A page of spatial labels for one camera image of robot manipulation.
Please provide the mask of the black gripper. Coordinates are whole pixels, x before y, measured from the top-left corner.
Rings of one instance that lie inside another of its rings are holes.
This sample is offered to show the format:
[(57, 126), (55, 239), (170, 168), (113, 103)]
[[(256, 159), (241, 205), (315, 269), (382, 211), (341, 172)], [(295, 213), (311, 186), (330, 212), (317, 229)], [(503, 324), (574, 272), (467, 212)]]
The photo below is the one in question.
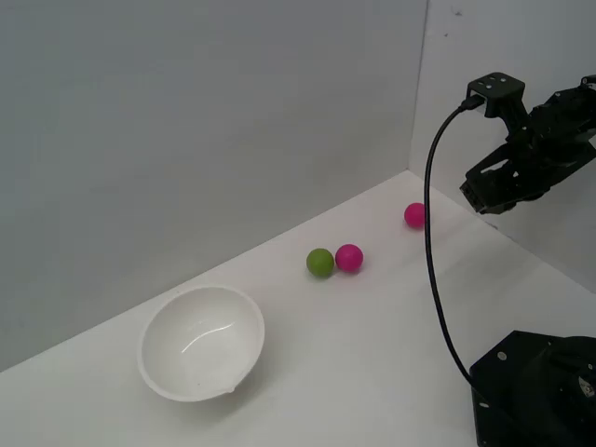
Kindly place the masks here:
[(462, 195), (479, 214), (502, 214), (542, 197), (595, 158), (595, 76), (555, 92), (528, 122), (467, 172)]

